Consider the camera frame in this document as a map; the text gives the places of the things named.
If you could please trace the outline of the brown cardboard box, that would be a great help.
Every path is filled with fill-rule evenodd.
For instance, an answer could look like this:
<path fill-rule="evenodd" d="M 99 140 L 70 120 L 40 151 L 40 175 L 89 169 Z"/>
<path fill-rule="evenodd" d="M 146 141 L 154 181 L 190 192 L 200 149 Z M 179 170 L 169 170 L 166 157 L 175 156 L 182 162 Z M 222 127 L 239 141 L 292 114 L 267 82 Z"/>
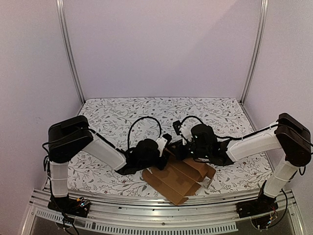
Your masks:
<path fill-rule="evenodd" d="M 177 160 L 169 150 L 165 153 L 169 156 L 165 168 L 145 169 L 142 178 L 171 203 L 181 205 L 186 202 L 201 188 L 200 183 L 205 179 L 212 183 L 216 170 L 210 165 L 198 163 L 192 158 Z"/>

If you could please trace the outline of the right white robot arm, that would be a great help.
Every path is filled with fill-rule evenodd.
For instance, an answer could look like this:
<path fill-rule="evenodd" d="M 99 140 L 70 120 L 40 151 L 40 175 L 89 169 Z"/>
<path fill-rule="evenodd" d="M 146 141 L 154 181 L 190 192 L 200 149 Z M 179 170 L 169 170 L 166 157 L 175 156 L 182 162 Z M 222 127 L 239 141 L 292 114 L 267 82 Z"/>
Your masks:
<path fill-rule="evenodd" d="M 280 114 L 268 127 L 240 138 L 217 136 L 213 128 L 203 122 L 187 129 L 178 120 L 173 128 L 181 140 L 170 144 L 168 149 L 181 161 L 192 158 L 199 163 L 227 166 L 261 152 L 284 151 L 283 159 L 253 202 L 256 213 L 264 213 L 270 208 L 280 190 L 312 158 L 310 131 L 287 113 Z"/>

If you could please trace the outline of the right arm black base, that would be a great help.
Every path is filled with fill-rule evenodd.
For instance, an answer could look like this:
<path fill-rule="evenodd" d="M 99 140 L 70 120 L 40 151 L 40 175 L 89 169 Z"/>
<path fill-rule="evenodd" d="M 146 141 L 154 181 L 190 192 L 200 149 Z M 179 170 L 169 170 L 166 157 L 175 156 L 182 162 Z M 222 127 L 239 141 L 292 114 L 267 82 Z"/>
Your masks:
<path fill-rule="evenodd" d="M 236 212 L 240 218 L 267 213 L 278 209 L 276 197 L 271 198 L 264 194 L 265 184 L 266 181 L 262 184 L 256 199 L 243 201 L 236 204 Z"/>

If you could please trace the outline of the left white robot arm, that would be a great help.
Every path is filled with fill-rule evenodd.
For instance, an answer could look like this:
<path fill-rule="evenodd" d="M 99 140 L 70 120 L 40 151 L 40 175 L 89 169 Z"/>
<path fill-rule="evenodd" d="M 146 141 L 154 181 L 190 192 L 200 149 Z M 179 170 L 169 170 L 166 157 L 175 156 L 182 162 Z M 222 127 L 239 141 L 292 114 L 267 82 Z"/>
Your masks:
<path fill-rule="evenodd" d="M 168 157 L 163 151 L 171 142 L 169 134 L 159 134 L 156 140 L 146 138 L 135 147 L 119 149 L 89 127 L 85 116 L 76 116 L 50 126 L 48 142 L 42 147 L 47 152 L 53 203 L 61 212 L 69 212 L 73 203 L 68 198 L 68 164 L 79 152 L 86 152 L 110 166 L 120 175 L 156 167 L 163 170 Z"/>

